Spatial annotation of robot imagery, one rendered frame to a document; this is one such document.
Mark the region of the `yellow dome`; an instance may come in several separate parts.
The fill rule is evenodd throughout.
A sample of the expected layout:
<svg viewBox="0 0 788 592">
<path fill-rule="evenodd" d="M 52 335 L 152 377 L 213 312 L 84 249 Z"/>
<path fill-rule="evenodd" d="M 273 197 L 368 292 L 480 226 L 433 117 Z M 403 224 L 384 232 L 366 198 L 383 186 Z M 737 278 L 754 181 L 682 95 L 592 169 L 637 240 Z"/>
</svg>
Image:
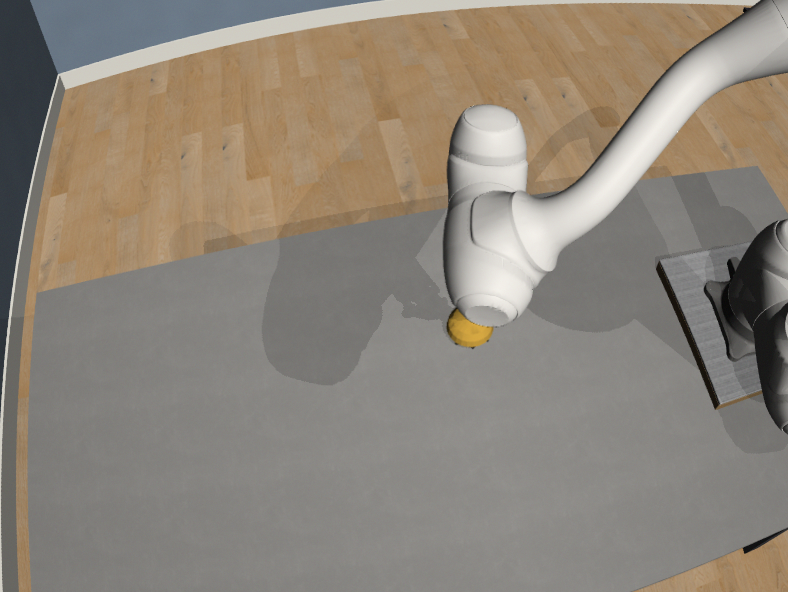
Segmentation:
<svg viewBox="0 0 788 592">
<path fill-rule="evenodd" d="M 489 342 L 493 327 L 479 326 L 469 322 L 456 307 L 448 318 L 447 332 L 455 345 L 474 349 L 476 346 Z"/>
</svg>

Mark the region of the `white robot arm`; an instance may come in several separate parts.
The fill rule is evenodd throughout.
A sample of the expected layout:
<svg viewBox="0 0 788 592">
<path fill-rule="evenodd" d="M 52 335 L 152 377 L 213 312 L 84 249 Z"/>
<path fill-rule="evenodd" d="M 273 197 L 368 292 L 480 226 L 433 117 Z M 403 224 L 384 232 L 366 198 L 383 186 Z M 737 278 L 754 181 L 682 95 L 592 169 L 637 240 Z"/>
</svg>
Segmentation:
<svg viewBox="0 0 788 592">
<path fill-rule="evenodd" d="M 560 252 L 619 205 L 705 101 L 784 73 L 788 0 L 760 0 L 675 61 L 590 168 L 544 198 L 526 193 L 527 144 L 517 115 L 491 104 L 465 109 L 447 160 L 443 268 L 452 304 L 481 326 L 518 319 Z M 765 405 L 788 434 L 788 219 L 763 229 L 741 261 L 731 257 L 727 266 L 729 281 L 704 287 L 727 357 L 756 354 Z"/>
</svg>

